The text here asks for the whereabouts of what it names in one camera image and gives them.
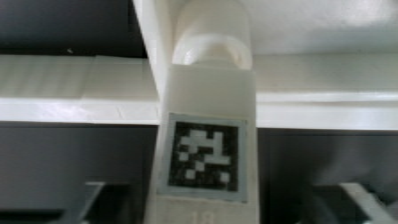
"white cylindrical part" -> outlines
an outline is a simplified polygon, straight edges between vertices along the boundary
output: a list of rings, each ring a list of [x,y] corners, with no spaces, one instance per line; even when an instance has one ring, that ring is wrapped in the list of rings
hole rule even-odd
[[[241,69],[251,69],[250,14],[235,0],[193,0],[187,3],[175,40],[175,64],[221,61]]]

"black square marker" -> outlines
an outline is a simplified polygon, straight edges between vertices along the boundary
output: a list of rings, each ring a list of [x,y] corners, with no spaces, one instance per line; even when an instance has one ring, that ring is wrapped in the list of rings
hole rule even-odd
[[[170,185],[239,191],[239,127],[177,122]]]
[[[170,115],[159,194],[248,201],[248,123]]]

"white shelf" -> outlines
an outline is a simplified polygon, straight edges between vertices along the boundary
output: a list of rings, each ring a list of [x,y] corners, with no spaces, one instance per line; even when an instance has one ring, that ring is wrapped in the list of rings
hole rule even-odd
[[[0,120],[157,124],[145,60],[0,56]]]
[[[257,56],[258,127],[398,129],[398,54]],[[0,56],[0,120],[159,124],[147,60]]]

